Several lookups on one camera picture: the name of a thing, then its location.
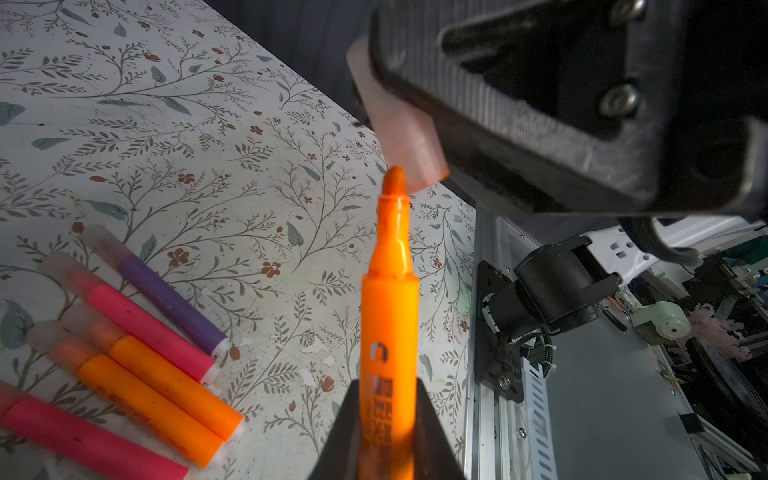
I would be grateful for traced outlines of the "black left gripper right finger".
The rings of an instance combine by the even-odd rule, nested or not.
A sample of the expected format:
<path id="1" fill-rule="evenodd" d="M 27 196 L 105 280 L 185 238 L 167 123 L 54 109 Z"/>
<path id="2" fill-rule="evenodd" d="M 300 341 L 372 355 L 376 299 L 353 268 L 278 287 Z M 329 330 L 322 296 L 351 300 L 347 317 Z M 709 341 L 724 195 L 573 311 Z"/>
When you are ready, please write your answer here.
<path id="1" fill-rule="evenodd" d="M 439 417 L 421 379 L 417 380 L 415 419 L 415 478 L 465 480 Z"/>

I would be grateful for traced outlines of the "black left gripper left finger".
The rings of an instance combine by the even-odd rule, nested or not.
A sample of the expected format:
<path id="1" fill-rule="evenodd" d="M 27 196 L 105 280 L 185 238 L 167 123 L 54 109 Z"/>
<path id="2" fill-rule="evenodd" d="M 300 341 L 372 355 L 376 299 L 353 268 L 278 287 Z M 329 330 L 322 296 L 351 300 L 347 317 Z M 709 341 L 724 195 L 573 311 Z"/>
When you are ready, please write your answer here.
<path id="1" fill-rule="evenodd" d="M 360 452 L 359 381 L 351 382 L 309 480 L 355 480 Z"/>

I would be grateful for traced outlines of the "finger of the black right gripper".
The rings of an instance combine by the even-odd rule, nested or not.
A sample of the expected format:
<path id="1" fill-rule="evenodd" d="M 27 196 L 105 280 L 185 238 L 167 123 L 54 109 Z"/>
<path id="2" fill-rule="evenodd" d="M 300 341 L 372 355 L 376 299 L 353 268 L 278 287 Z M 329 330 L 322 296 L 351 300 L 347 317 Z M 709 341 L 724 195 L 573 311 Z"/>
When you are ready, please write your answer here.
<path id="1" fill-rule="evenodd" d="M 763 1 L 381 1 L 379 82 L 536 213 L 767 216 Z"/>

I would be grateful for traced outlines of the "purple marker pen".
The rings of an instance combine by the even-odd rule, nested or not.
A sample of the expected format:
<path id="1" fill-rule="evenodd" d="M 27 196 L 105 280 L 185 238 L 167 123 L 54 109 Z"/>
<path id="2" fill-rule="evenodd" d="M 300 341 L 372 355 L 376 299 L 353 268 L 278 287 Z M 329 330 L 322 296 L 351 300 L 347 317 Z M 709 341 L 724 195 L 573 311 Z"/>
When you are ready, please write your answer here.
<path id="1" fill-rule="evenodd" d="M 87 226 L 80 237 L 198 348 L 213 359 L 228 351 L 228 337 L 105 227 Z"/>

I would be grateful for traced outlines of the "bright orange marker pen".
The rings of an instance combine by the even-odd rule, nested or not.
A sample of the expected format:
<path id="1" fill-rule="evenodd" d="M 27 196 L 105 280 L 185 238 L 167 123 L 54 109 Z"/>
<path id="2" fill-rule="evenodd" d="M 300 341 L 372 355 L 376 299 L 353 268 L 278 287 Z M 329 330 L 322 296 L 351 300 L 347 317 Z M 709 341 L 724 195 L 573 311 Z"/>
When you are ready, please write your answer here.
<path id="1" fill-rule="evenodd" d="M 246 429 L 243 415 L 93 307 L 77 304 L 62 327 L 89 341 L 225 441 Z"/>

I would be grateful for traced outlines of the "yellow orange marker pen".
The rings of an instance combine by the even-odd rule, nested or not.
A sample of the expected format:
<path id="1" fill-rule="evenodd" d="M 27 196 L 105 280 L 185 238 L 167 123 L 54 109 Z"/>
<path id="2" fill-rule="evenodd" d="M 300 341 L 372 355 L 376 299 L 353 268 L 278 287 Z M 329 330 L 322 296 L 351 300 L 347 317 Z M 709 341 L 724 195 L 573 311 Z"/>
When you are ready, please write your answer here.
<path id="1" fill-rule="evenodd" d="M 225 457 L 224 441 L 107 355 L 49 321 L 25 341 L 201 468 Z"/>

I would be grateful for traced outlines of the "pink red marker pen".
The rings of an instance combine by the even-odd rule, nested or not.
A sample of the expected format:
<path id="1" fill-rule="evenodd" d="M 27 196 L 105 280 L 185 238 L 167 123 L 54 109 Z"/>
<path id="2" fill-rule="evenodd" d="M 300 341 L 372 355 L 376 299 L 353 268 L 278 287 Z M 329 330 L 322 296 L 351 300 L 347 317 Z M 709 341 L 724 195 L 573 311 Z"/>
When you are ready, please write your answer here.
<path id="1" fill-rule="evenodd" d="M 200 384 L 211 384 L 220 373 L 213 358 L 203 353 L 160 320 L 128 299 L 71 255 L 56 252 L 44 258 L 40 270 L 82 301 L 67 310 L 62 326 L 85 338 L 95 328 L 113 325 Z"/>

